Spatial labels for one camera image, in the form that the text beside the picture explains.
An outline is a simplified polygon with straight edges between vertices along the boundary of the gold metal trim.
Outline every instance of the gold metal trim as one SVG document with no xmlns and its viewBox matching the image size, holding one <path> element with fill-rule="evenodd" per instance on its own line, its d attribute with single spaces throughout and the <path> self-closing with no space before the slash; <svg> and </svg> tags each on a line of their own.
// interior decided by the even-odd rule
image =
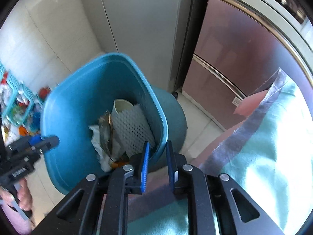
<svg viewBox="0 0 313 235">
<path fill-rule="evenodd" d="M 226 78 L 222 73 L 220 73 L 217 69 L 215 69 L 212 65 L 204 61 L 201 57 L 193 54 L 192 59 L 206 68 L 210 73 L 212 73 L 215 77 L 217 77 L 220 81 L 222 81 L 234 94 L 240 99 L 243 100 L 247 96 L 237 87 L 235 86 L 228 78 Z"/>
<path fill-rule="evenodd" d="M 298 65 L 300 66 L 301 70 L 307 77 L 308 81 L 310 82 L 311 86 L 313 87 L 313 75 L 307 66 L 304 59 L 300 56 L 298 51 L 294 48 L 294 46 L 289 42 L 289 40 L 266 18 L 258 15 L 254 11 L 252 11 L 251 8 L 248 7 L 248 5 L 241 3 L 238 0 L 222 0 L 231 6 L 241 10 L 254 20 L 256 20 L 258 23 L 260 23 L 262 26 L 264 26 L 268 31 L 270 31 L 283 45 L 284 47 L 290 52 L 290 54 L 293 56 L 293 58 L 296 60 Z"/>
</svg>

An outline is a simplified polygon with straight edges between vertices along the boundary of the cabinet drawer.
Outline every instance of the cabinet drawer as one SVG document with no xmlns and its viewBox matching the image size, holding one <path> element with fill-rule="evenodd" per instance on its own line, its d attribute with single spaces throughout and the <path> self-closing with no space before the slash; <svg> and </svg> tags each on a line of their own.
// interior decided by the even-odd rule
<svg viewBox="0 0 313 235">
<path fill-rule="evenodd" d="M 247 96 L 281 68 L 299 86 L 313 114 L 313 89 L 300 65 L 270 31 L 232 5 L 208 1 L 195 54 Z"/>
<path fill-rule="evenodd" d="M 220 79 L 192 60 L 183 90 L 207 110 L 225 129 L 243 121 L 245 117 L 233 114 L 236 96 Z"/>
</svg>

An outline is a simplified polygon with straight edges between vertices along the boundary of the silver bolt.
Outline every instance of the silver bolt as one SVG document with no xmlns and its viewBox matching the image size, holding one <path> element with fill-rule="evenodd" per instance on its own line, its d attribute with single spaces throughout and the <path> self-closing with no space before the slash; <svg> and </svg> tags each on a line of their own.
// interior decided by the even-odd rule
<svg viewBox="0 0 313 235">
<path fill-rule="evenodd" d="M 183 165 L 183 169 L 185 171 L 192 171 L 193 167 L 191 165 L 189 165 L 189 164 L 184 164 Z"/>
<path fill-rule="evenodd" d="M 219 178 L 223 181 L 228 181 L 229 180 L 229 176 L 225 173 L 220 174 Z"/>
<path fill-rule="evenodd" d="M 131 171 L 133 169 L 133 166 L 131 164 L 126 164 L 123 166 L 124 171 Z"/>
<path fill-rule="evenodd" d="M 87 175 L 86 179 L 88 181 L 94 181 L 96 179 L 96 175 L 95 174 L 89 174 L 89 175 Z"/>
</svg>

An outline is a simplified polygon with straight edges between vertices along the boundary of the white sticker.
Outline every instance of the white sticker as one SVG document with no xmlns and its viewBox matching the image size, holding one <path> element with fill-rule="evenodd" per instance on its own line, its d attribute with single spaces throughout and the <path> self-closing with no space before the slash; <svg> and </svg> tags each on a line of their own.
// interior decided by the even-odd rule
<svg viewBox="0 0 313 235">
<path fill-rule="evenodd" d="M 240 102 L 241 102 L 241 101 L 240 101 L 240 99 L 239 99 L 238 97 L 236 97 L 236 96 L 235 96 L 235 98 L 233 99 L 233 102 L 232 102 L 232 103 L 233 103 L 235 106 L 237 106 L 237 107 L 238 107 L 238 106 L 239 106 L 239 104 L 240 104 Z"/>
</svg>

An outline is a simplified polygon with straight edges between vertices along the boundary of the human hand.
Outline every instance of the human hand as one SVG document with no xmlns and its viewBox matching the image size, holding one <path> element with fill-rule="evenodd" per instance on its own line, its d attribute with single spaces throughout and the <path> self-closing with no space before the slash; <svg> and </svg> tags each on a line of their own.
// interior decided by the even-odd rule
<svg viewBox="0 0 313 235">
<path fill-rule="evenodd" d="M 18 199 L 20 200 L 18 205 L 21 209 L 29 211 L 32 208 L 32 195 L 30 194 L 29 188 L 27 186 L 27 181 L 25 178 L 20 180 L 19 183 L 21 185 L 21 188 L 18 190 Z M 0 196 L 5 201 L 6 204 L 11 206 L 11 201 L 14 200 L 12 194 L 0 188 Z"/>
</svg>

